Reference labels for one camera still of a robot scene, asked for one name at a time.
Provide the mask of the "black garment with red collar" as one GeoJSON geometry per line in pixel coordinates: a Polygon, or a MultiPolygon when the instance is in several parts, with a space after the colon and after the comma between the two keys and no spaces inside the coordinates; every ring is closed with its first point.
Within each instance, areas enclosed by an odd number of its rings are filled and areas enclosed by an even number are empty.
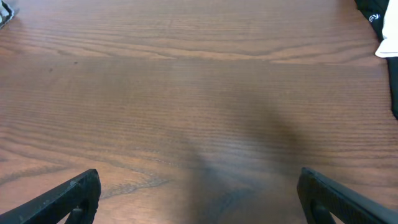
{"type": "MultiPolygon", "coordinates": [[[[355,0],[358,10],[368,20],[376,33],[379,44],[383,40],[382,28],[389,0],[355,0]]],[[[397,119],[397,57],[384,58],[387,61],[391,111],[397,119]]]]}

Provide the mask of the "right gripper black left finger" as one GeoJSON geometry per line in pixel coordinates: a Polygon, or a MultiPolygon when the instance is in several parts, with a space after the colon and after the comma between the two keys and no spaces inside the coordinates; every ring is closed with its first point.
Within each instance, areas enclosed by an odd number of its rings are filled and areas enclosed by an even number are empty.
{"type": "Polygon", "coordinates": [[[92,224],[99,205],[101,182],[95,169],[88,169],[48,192],[1,214],[1,223],[92,224]]]}

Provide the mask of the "white printed t-shirt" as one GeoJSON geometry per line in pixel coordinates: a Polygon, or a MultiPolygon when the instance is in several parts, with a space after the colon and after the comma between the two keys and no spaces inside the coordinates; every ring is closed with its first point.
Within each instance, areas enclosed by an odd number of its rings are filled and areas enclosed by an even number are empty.
{"type": "Polygon", "coordinates": [[[382,36],[375,55],[380,58],[397,57],[397,0],[390,0],[387,5],[382,36]]]}

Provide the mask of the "grey folded garment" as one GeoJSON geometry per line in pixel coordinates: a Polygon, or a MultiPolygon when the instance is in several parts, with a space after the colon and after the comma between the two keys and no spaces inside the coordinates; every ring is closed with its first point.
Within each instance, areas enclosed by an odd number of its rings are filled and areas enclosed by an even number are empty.
{"type": "Polygon", "coordinates": [[[8,3],[1,1],[1,23],[0,29],[2,29],[13,17],[15,11],[8,5],[8,3]]]}

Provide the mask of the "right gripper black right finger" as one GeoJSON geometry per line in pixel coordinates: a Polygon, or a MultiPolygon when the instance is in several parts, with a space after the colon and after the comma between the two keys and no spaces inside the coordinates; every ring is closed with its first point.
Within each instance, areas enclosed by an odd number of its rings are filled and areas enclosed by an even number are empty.
{"type": "Polygon", "coordinates": [[[397,224],[397,212],[341,185],[323,174],[303,167],[297,193],[310,224],[343,223],[397,224]]]}

